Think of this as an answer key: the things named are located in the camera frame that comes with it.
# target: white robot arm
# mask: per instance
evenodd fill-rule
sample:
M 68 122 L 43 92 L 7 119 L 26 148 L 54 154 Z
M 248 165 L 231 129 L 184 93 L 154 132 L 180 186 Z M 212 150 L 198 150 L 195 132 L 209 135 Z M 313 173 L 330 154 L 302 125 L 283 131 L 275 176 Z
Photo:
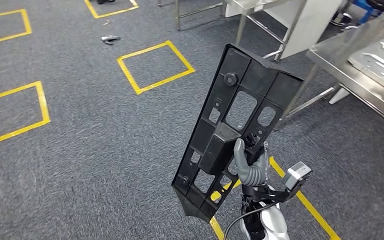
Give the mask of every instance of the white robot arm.
M 242 182 L 242 216 L 227 228 L 224 239 L 234 223 L 240 221 L 240 229 L 247 240 L 290 240 L 285 218 L 279 203 L 293 197 L 313 172 L 298 162 L 288 169 L 282 182 L 285 191 L 276 191 L 268 185 L 269 152 L 264 142 L 264 153 L 251 166 L 245 155 L 245 142 L 238 138 L 234 146 L 236 171 Z

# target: gray finger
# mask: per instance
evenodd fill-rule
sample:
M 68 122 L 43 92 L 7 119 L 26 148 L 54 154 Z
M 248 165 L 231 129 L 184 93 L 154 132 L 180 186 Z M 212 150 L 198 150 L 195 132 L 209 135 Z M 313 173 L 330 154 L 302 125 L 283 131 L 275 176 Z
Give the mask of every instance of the gray finger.
M 245 157 L 245 142 L 244 140 L 238 138 L 233 148 L 234 161 L 236 163 L 237 169 L 248 170 L 250 166 L 248 165 L 247 158 Z
M 266 157 L 264 153 L 259 156 L 258 160 L 254 162 L 253 166 L 256 166 L 262 171 L 266 169 Z

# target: floor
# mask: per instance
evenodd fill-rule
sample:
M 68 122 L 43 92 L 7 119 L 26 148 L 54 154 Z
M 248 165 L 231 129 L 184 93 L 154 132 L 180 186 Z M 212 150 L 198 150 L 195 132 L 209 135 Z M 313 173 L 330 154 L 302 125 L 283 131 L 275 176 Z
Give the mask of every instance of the floor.
M 181 1 L 181 10 L 211 2 Z M 139 8 L 94 18 L 82 0 L 0 0 L 0 13 L 25 9 L 31 26 L 0 41 L 0 240 L 218 239 L 184 216 L 170 184 L 239 19 L 213 9 L 182 19 L 176 31 L 174 4 L 162 3 L 137 0 Z M 97 16 L 134 6 L 90 4 Z M 0 38 L 28 33 L 23 24 L 22 12 L 0 16 Z M 337 31 L 329 26 L 324 38 Z M 121 40 L 105 45 L 108 34 Z M 166 41 L 194 71 L 137 94 L 117 59 Z M 250 23 L 241 45 L 260 56 L 278 47 Z M 167 45 L 122 61 L 139 89 L 188 71 Z M 279 64 L 300 77 L 312 66 L 304 52 Z M 300 102 L 334 83 L 319 71 Z M 352 96 L 320 101 L 268 142 L 284 170 L 298 161 L 314 170 L 302 193 L 337 239 L 384 239 L 382 117 Z M 215 216 L 223 231 L 240 214 L 240 193 Z M 281 209 L 291 239 L 330 238 L 298 198 Z M 238 227 L 229 236 L 242 239 Z

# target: yellow tape square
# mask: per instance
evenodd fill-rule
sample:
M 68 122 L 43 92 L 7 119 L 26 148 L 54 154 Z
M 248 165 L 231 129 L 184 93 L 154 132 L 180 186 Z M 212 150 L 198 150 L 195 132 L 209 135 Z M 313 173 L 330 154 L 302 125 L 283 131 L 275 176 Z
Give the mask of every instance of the yellow tape square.
M 37 97 L 39 98 L 38 100 L 39 100 L 40 111 L 42 114 L 42 121 L 39 121 L 39 122 L 33 123 L 31 125 L 25 126 L 23 128 L 20 128 L 18 130 L 13 131 L 13 132 L 1 135 L 0 141 L 3 141 L 5 139 L 9 139 L 11 137 L 17 136 L 17 135 L 22 134 L 22 133 L 25 133 L 31 129 L 45 125 L 51 121 L 51 119 L 49 117 L 48 106 L 46 103 L 45 93 L 44 93 L 44 89 L 42 87 L 41 81 L 36 81 L 36 82 L 30 83 L 30 84 L 27 84 L 24 86 L 14 88 L 14 89 L 9 90 L 9 91 L 2 92 L 2 93 L 0 93 L 0 98 L 5 97 L 5 96 L 10 95 L 10 94 L 13 94 L 13 93 L 16 93 L 16 92 L 20 92 L 20 91 L 28 89 L 28 88 L 32 88 L 32 87 L 35 87 L 36 91 L 37 91 Z
M 185 71 L 183 71 L 181 73 L 178 73 L 178 74 L 176 74 L 174 76 L 171 76 L 169 78 L 166 78 L 164 80 L 161 80 L 161 81 L 158 81 L 156 83 L 153 83 L 153 84 L 151 84 L 149 86 L 145 86 L 145 87 L 140 88 L 138 86 L 138 84 L 136 83 L 135 79 L 133 79 L 132 74 L 130 73 L 130 71 L 126 67 L 125 63 L 123 62 L 123 59 L 127 59 L 127 58 L 130 58 L 130 57 L 139 55 L 139 54 L 147 53 L 147 52 L 150 52 L 152 50 L 162 48 L 164 46 L 169 46 L 170 47 L 170 49 L 176 54 L 176 56 L 180 59 L 180 61 L 186 66 L 187 70 L 185 70 Z M 191 66 L 191 64 L 189 64 L 189 62 L 186 60 L 186 58 L 179 52 L 179 50 L 173 45 L 173 43 L 170 40 L 167 40 L 167 41 L 165 41 L 163 43 L 160 43 L 160 44 L 155 45 L 155 46 L 148 47 L 148 48 L 140 50 L 140 51 L 135 51 L 133 53 L 129 53 L 129 54 L 123 55 L 123 56 L 117 58 L 117 62 L 118 62 L 118 65 L 120 65 L 121 70 L 125 74 L 128 82 L 130 83 L 130 85 L 132 86 L 132 88 L 134 89 L 134 91 L 136 92 L 137 95 L 139 95 L 139 94 L 141 94 L 141 93 L 143 93 L 145 91 L 151 90 L 153 88 L 156 88 L 158 86 L 161 86 L 163 84 L 166 84 L 168 82 L 171 82 L 171 81 L 173 81 L 175 79 L 181 78 L 183 76 L 186 76 L 188 74 L 191 74 L 191 73 L 195 72 L 195 69 Z
M 129 0 L 129 1 L 131 2 L 132 7 L 129 7 L 127 9 L 121 9 L 121 10 L 114 11 L 114 12 L 109 12 L 109 13 L 101 14 L 101 15 L 99 15 L 97 13 L 97 11 L 95 10 L 94 6 L 92 6 L 91 0 L 84 0 L 84 3 L 86 4 L 87 8 L 89 9 L 89 11 L 93 15 L 93 17 L 96 18 L 96 19 L 100 19 L 100 18 L 105 18 L 105 17 L 111 16 L 111 15 L 125 13 L 127 11 L 139 8 L 139 6 L 138 6 L 138 4 L 136 3 L 135 0 Z
M 32 27 L 30 26 L 29 16 L 27 15 L 27 11 L 25 9 L 18 9 L 18 10 L 14 10 L 14 11 L 1 12 L 0 16 L 17 14 L 17 13 L 21 14 L 22 21 L 24 23 L 25 32 L 6 36 L 6 37 L 1 37 L 0 42 L 5 41 L 5 40 L 9 40 L 9 39 L 18 38 L 18 37 L 25 36 L 25 35 L 32 33 Z

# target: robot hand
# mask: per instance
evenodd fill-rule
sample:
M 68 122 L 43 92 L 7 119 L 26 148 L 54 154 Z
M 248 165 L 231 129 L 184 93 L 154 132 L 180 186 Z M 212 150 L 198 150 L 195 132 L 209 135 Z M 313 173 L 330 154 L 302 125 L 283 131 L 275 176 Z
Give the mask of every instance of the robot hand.
M 241 138 L 236 140 L 233 154 L 236 163 L 236 172 L 243 185 L 255 187 L 263 185 L 269 178 L 269 157 L 267 153 L 267 142 L 264 142 L 264 154 L 254 164 L 248 165 L 245 156 L 245 142 Z

